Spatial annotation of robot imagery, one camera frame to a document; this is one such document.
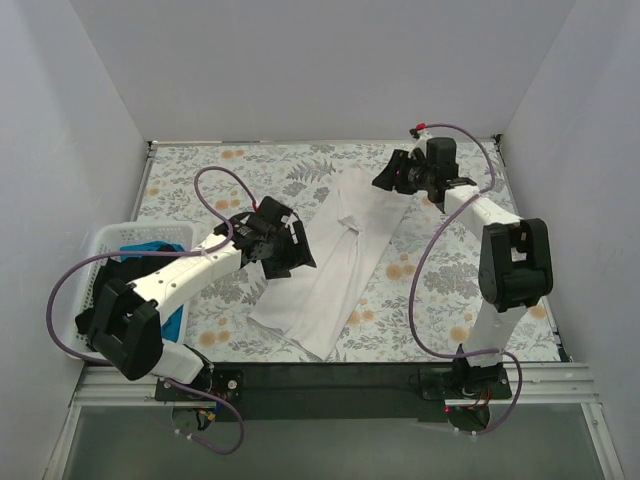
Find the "white plastic basket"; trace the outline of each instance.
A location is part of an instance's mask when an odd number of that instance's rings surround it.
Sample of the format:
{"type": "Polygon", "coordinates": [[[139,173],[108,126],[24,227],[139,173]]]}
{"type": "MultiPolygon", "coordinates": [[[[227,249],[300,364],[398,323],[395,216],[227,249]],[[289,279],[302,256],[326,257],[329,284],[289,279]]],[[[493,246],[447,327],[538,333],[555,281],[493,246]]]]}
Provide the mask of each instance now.
{"type": "MultiPolygon", "coordinates": [[[[138,245],[147,242],[167,242],[181,245],[185,251],[191,250],[196,242],[196,229],[190,222],[166,221],[166,222],[125,222],[115,225],[108,225],[98,232],[91,248],[91,255],[115,252],[121,247],[128,245],[138,245]]],[[[74,316],[67,326],[64,342],[72,349],[92,356],[96,359],[104,357],[96,352],[92,352],[87,347],[86,338],[78,333],[75,323],[75,315],[93,306],[93,282],[98,275],[98,269],[107,263],[107,259],[94,262],[85,267],[83,281],[78,288],[74,316]]],[[[189,313],[189,302],[185,303],[182,309],[182,319],[180,322],[180,333],[178,342],[184,342],[184,335],[187,328],[187,315],[189,313]]]]}

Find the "gray wall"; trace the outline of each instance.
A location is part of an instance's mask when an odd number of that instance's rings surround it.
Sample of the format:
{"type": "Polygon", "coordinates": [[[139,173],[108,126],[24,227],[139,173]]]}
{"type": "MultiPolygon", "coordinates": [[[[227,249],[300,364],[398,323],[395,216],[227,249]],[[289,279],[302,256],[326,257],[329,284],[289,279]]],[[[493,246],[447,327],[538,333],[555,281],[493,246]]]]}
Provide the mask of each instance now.
{"type": "Polygon", "coordinates": [[[505,135],[522,213],[547,221],[551,305],[588,361],[627,478],[640,478],[640,4],[580,0],[505,135]]]}
{"type": "Polygon", "coordinates": [[[574,0],[71,0],[147,140],[506,128],[574,0]]]}
{"type": "Polygon", "coordinates": [[[0,64],[0,478],[36,479],[81,366],[49,340],[45,303],[127,217],[145,144],[67,0],[0,2],[0,64]]]}

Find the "table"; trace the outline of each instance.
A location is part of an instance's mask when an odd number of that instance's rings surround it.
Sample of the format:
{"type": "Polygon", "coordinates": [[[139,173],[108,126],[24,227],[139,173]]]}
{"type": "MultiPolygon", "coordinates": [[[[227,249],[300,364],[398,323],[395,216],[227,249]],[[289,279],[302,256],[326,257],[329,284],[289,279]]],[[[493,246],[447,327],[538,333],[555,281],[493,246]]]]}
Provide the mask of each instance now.
{"type": "MultiPolygon", "coordinates": [[[[484,145],[498,170],[496,187],[488,196],[514,211],[495,145],[490,141],[484,145]]],[[[196,198],[193,177],[204,166],[221,165],[236,172],[258,199],[271,195],[309,222],[345,167],[361,162],[370,171],[379,171],[394,148],[409,146],[398,142],[161,145],[148,171],[137,219],[188,220],[197,226],[201,240],[219,222],[196,198]]],[[[462,176],[481,186],[488,182],[486,161],[476,145],[459,142],[458,162],[462,176]]],[[[224,215],[251,208],[243,190],[223,173],[208,173],[201,182],[204,195],[224,215]]],[[[411,337],[407,305],[415,266],[444,218],[426,193],[415,196],[328,361],[432,359],[411,337]]],[[[427,261],[415,311],[420,336],[430,348],[453,352],[467,337],[482,300],[476,281],[479,254],[478,240],[454,223],[427,261]]],[[[261,267],[249,265],[204,289],[191,301],[185,343],[214,362],[317,361],[247,320],[265,288],[261,267]]],[[[550,322],[543,300],[518,324],[508,349],[522,361],[560,360],[550,322]]]]}

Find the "patterned fabric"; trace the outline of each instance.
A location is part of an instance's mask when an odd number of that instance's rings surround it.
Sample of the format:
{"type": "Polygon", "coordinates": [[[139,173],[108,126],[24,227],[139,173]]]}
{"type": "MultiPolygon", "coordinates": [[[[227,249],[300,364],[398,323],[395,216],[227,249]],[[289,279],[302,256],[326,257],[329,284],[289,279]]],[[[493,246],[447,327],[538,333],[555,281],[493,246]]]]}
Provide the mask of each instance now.
{"type": "MultiPolygon", "coordinates": [[[[489,197],[508,210],[513,203],[494,146],[487,142],[499,178],[489,197]]],[[[198,202],[193,177],[207,165],[232,169],[259,200],[271,195],[309,222],[329,193],[333,177],[346,166],[362,163],[381,170],[394,148],[405,144],[313,144],[178,146],[158,148],[139,211],[139,220],[189,220],[205,237],[218,222],[198,202]]],[[[488,168],[473,144],[458,144],[461,175],[479,185],[488,168]]],[[[232,178],[211,172],[201,179],[202,191],[221,213],[234,215],[250,208],[244,191],[232,178]]],[[[351,315],[329,361],[429,361],[409,331],[407,304],[416,264],[444,215],[427,199],[415,196],[384,253],[365,294],[351,315]]],[[[461,224],[454,223],[436,244],[420,278],[416,322],[424,343],[453,352],[464,341],[480,308],[477,265],[480,244],[461,224]]],[[[213,361],[315,361],[299,348],[247,321],[264,291],[261,267],[250,265],[204,289],[190,304],[186,343],[213,361]]],[[[509,349],[523,361],[559,360],[542,304],[518,324],[509,349]]]]}

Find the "blue cloth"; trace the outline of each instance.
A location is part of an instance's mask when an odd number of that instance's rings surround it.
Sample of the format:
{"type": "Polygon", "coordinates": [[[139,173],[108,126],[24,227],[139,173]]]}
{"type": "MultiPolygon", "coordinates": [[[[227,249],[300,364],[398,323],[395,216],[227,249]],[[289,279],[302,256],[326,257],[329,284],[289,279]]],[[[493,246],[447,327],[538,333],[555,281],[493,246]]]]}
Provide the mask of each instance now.
{"type": "MultiPolygon", "coordinates": [[[[127,245],[126,247],[120,248],[121,252],[131,252],[131,251],[142,251],[142,252],[155,252],[160,249],[160,247],[164,247],[165,245],[171,245],[176,252],[184,252],[184,248],[182,245],[178,245],[177,243],[167,243],[167,242],[149,242],[143,243],[141,245],[127,245]]],[[[124,260],[125,258],[138,258],[139,255],[122,255],[121,258],[124,260]]],[[[173,312],[169,316],[169,320],[162,326],[162,338],[166,340],[170,340],[172,342],[177,342],[178,337],[180,336],[180,324],[182,323],[182,307],[173,312]]]]}

